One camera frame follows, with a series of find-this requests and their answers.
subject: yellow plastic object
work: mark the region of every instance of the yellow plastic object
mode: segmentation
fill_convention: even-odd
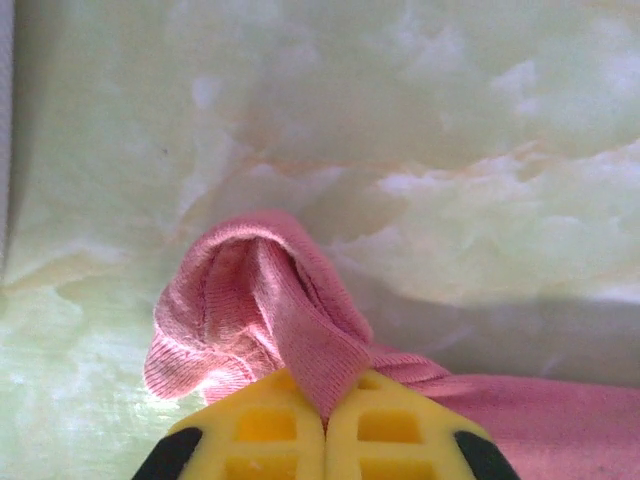
[[[371,370],[320,417],[280,370],[174,425],[133,480],[518,480],[481,427]]]

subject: white marble pattern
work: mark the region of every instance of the white marble pattern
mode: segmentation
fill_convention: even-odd
[[[0,477],[127,478],[151,311],[223,218],[294,213],[379,340],[640,386],[633,1],[19,2]]]

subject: pink fabric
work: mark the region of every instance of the pink fabric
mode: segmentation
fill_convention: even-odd
[[[324,419],[373,367],[484,426],[523,479],[640,479],[640,390],[452,375],[376,345],[295,219],[227,221],[190,248],[158,301],[147,387],[162,398],[200,388],[211,403],[285,365]]]

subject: pink cloth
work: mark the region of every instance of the pink cloth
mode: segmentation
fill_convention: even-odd
[[[373,367],[485,427],[523,480],[640,479],[640,390],[452,375],[375,345],[295,219],[266,211],[203,235],[155,310],[145,382],[208,403],[287,366],[326,419]]]

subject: marble surface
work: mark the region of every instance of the marble surface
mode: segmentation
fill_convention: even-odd
[[[379,340],[640,386],[635,0],[17,2],[0,477],[128,478],[190,244],[294,213]]]

